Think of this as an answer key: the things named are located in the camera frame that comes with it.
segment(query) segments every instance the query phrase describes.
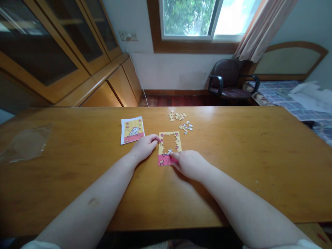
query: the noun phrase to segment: person's right hand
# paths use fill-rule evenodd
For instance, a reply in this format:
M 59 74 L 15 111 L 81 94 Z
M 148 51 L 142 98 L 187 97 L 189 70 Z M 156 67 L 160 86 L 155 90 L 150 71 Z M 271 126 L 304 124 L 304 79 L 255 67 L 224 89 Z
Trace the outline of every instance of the person's right hand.
M 172 163 L 172 166 L 186 177 L 202 182 L 210 168 L 213 167 L 197 151 L 185 150 L 179 153 L 170 153 L 170 156 L 179 163 Z

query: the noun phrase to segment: hand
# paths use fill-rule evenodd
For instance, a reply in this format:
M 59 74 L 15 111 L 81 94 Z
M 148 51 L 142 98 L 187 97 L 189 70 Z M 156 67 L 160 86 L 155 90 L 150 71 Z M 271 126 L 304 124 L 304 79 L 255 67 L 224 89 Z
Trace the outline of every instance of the hand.
M 162 141 L 156 134 L 141 137 L 128 154 L 131 155 L 138 164 L 152 153 L 158 142 Z
M 197 151 L 185 150 L 179 153 L 170 153 L 170 156 L 179 161 L 172 166 L 186 177 L 202 182 L 210 168 L 213 167 Z

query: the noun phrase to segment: glass cabinet door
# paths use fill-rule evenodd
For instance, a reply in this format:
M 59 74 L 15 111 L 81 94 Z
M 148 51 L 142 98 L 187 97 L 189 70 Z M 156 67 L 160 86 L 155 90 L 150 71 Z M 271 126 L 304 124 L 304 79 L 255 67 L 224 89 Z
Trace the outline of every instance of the glass cabinet door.
M 121 54 L 121 49 L 113 33 L 112 25 L 102 0 L 80 1 L 102 41 L 108 57 L 110 60 L 115 59 Z
M 0 1 L 0 67 L 50 103 L 89 77 L 33 0 Z
M 110 62 L 79 0 L 36 1 L 91 75 Z

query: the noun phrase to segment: black chair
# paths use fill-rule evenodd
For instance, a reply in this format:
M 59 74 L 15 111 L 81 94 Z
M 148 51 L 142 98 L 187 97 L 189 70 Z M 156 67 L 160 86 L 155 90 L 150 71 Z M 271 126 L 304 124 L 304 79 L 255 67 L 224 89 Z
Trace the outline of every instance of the black chair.
M 239 75 L 239 67 L 236 61 L 231 59 L 218 61 L 209 77 L 209 92 L 227 100 L 250 99 L 257 92 L 260 83 L 259 78 L 255 75 Z M 252 77 L 256 81 L 252 92 L 235 88 L 239 77 Z

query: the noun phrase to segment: power outlet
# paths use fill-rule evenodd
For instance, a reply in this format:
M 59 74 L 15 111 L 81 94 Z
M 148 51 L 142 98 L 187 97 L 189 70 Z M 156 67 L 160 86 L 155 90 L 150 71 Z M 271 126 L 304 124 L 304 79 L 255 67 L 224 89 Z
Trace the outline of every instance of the power outlet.
M 127 34 L 131 35 L 130 41 L 138 41 L 138 36 L 136 32 L 127 32 L 124 30 L 119 30 L 120 38 L 121 40 L 125 40 L 127 37 Z
M 124 30 L 119 30 L 121 40 L 125 40 L 127 37 L 127 32 Z
M 138 41 L 138 36 L 137 36 L 137 33 L 136 32 L 132 32 L 130 33 L 131 34 L 131 40 L 132 41 Z

